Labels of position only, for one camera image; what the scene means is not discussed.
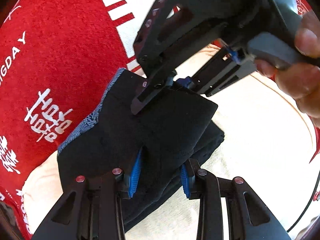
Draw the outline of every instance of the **bolt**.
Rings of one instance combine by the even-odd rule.
[[[235,182],[236,182],[236,184],[242,184],[244,182],[244,180],[241,177],[236,177]]]
[[[200,176],[204,176],[204,175],[207,175],[207,171],[204,170],[204,169],[199,169],[199,170],[198,170],[198,174],[199,174]]]
[[[114,174],[114,175],[118,175],[118,174],[120,174],[122,172],[122,170],[120,169],[120,168],[114,168],[113,170],[112,170],[112,173]]]
[[[85,176],[82,176],[82,175],[76,178],[76,182],[84,182],[84,180],[85,180]]]

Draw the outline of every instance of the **black cable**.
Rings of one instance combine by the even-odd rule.
[[[301,220],[301,218],[303,217],[303,215],[306,213],[307,209],[309,208],[309,206],[310,206],[311,202],[313,201],[313,198],[314,198],[314,196],[315,196],[315,194],[317,192],[319,181],[320,181],[320,171],[319,171],[319,175],[318,175],[318,178],[317,178],[317,181],[316,181],[315,188],[313,190],[311,198],[309,199],[308,204],[306,205],[306,207],[302,211],[301,215],[298,217],[297,221],[295,221],[295,223],[287,230],[288,233],[299,223],[299,221]]]

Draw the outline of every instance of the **black plastic bracket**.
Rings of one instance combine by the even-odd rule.
[[[132,113],[161,92],[175,68],[217,38],[227,47],[191,77],[189,86],[207,97],[254,72],[255,58],[280,69],[297,62],[320,65],[294,46],[301,22],[295,5],[295,0],[156,0],[133,45],[147,79],[132,101]],[[174,6],[180,11],[168,18]],[[230,51],[240,60],[233,61]]]
[[[116,175],[111,171],[93,179],[77,177],[41,222],[32,240],[124,240],[124,176],[123,171]]]
[[[223,240],[221,197],[226,198],[230,240],[290,240],[280,222],[241,177],[217,178],[197,160],[185,162],[189,199],[200,199],[197,240]]]

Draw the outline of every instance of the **white stripe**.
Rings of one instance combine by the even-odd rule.
[[[139,66],[139,63],[136,59],[127,64],[128,70],[133,70],[137,66]]]
[[[129,6],[129,4],[124,4],[124,5],[121,5],[117,8],[114,8],[113,10],[111,11],[108,11],[109,15],[110,15],[110,18],[111,20],[116,20],[116,19],[119,19],[121,18],[122,16],[125,16],[129,13],[131,13],[131,8]]]
[[[173,11],[173,9],[172,9],[171,12],[169,13],[167,19],[170,18],[170,17],[173,16],[173,15],[174,15],[174,11]]]
[[[146,74],[143,72],[142,68],[139,68],[136,72],[137,75],[147,78]]]

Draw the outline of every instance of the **gray handle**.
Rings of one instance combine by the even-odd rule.
[[[263,32],[248,43],[247,50],[255,58],[263,59],[279,69],[287,69],[292,64],[305,62],[320,66],[319,59],[306,57],[271,33]]]

